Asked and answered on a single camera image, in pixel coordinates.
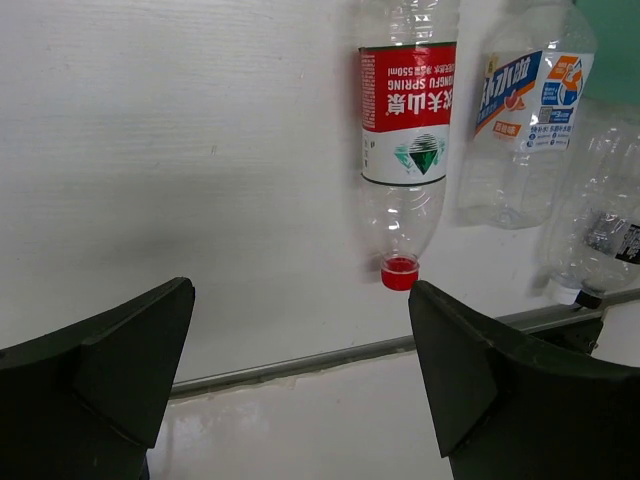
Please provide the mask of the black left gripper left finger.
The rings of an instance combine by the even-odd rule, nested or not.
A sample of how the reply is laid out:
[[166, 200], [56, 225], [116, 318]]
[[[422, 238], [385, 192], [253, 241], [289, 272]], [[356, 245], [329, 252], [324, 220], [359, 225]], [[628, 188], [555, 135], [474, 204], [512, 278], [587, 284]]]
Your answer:
[[177, 277], [2, 349], [2, 478], [149, 478], [194, 304]]

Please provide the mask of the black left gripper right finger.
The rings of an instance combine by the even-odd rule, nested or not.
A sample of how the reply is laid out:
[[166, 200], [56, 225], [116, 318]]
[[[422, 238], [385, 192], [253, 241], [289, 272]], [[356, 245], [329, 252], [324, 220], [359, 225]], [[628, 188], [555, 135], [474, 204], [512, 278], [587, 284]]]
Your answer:
[[639, 371], [520, 332], [416, 282], [409, 313], [457, 479], [635, 479]]

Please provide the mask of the clear bottle black label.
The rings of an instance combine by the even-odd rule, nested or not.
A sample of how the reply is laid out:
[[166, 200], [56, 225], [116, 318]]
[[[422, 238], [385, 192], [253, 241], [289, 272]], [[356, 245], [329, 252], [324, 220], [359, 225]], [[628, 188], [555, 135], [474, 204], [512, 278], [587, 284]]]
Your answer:
[[582, 102], [539, 259], [559, 304], [595, 308], [638, 279], [638, 106]]

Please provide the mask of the blue label plastic bottle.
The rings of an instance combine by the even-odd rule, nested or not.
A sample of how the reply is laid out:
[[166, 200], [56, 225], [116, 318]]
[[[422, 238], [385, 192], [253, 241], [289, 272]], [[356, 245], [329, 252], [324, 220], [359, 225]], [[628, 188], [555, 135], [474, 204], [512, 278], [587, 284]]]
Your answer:
[[457, 208], [464, 223], [518, 230], [550, 215], [597, 50], [571, 1], [515, 1], [485, 44], [474, 136]]

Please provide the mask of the red label plastic bottle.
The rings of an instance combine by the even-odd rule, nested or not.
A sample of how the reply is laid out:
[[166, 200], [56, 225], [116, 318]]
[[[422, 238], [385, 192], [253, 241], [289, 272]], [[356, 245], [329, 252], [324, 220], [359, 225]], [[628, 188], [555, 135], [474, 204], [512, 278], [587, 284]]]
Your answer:
[[408, 291], [445, 200], [460, 4], [363, 1], [361, 217], [382, 284]]

